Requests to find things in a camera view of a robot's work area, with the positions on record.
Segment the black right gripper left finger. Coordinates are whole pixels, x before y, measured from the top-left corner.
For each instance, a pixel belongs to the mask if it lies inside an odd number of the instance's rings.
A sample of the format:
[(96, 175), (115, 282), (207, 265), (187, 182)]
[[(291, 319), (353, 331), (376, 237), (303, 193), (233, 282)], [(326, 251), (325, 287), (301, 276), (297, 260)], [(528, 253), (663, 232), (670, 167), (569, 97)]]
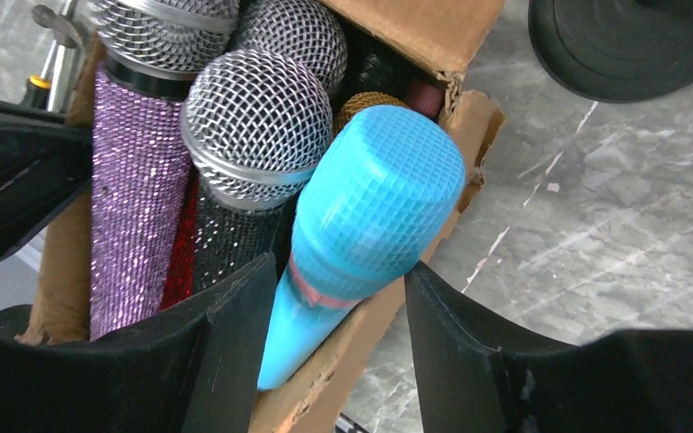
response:
[(263, 254), (214, 287), (93, 342), (15, 340), (0, 310), (0, 432), (246, 432), (277, 284)]

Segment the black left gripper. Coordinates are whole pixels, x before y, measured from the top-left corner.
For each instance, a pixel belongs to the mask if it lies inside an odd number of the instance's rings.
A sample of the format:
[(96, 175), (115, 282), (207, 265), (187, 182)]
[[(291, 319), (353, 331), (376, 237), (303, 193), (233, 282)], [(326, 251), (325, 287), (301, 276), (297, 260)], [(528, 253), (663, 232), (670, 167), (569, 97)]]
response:
[(0, 101), (0, 262), (90, 183), (92, 133), (64, 115)]

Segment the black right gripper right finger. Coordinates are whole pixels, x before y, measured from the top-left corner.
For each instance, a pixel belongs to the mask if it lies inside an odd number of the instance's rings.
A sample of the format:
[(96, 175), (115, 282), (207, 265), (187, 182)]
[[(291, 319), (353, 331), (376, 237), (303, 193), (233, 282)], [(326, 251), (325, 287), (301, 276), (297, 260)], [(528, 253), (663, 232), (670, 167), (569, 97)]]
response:
[(693, 432), (693, 330), (622, 329), (569, 345), (425, 263), (404, 281), (425, 431)]

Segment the red glitter microphone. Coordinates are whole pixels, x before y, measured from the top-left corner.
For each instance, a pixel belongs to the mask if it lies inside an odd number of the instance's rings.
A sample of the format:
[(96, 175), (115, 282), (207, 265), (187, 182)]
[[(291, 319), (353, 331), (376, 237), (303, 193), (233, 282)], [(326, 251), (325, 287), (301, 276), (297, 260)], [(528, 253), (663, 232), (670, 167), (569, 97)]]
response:
[(198, 173), (192, 169), (180, 212), (180, 221), (172, 248), (171, 263), (160, 309), (177, 304), (192, 294), (194, 236), (196, 233)]

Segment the purple glitter microphone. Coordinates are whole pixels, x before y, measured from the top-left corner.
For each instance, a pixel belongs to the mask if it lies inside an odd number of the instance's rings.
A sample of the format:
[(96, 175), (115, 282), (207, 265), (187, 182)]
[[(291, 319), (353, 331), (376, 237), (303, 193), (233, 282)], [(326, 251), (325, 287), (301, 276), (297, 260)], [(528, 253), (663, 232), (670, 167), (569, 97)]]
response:
[(236, 1), (92, 1), (92, 339), (157, 313), (191, 170), (180, 109), (227, 46)]

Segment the blue plastic microphone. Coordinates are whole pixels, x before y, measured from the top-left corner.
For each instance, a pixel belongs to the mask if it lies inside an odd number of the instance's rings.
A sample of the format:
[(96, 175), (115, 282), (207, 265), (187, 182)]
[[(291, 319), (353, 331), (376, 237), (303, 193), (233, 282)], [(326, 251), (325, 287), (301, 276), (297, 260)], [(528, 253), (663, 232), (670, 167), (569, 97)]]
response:
[(259, 390), (283, 385), (356, 305), (415, 265), (465, 179), (457, 145), (424, 115), (379, 105), (351, 118), (299, 196)]

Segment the black glitter microphone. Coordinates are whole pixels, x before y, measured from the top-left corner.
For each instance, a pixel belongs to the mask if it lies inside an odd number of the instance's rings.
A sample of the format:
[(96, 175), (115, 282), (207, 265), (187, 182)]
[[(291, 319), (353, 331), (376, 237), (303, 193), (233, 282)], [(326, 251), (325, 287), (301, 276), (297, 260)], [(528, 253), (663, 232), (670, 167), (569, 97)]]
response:
[(283, 264), (295, 198), (332, 138), (319, 79), (277, 53), (230, 51), (199, 73), (181, 129), (199, 174), (194, 291), (265, 253)]

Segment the black clip round-base stand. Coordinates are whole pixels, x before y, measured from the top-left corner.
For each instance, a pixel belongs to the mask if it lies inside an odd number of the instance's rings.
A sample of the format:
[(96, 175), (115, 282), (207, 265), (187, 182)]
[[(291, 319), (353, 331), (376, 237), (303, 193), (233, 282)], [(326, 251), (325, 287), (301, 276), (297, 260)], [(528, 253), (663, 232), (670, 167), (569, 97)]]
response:
[(693, 84), (693, 1), (531, 1), (536, 58), (575, 95), (629, 104)]

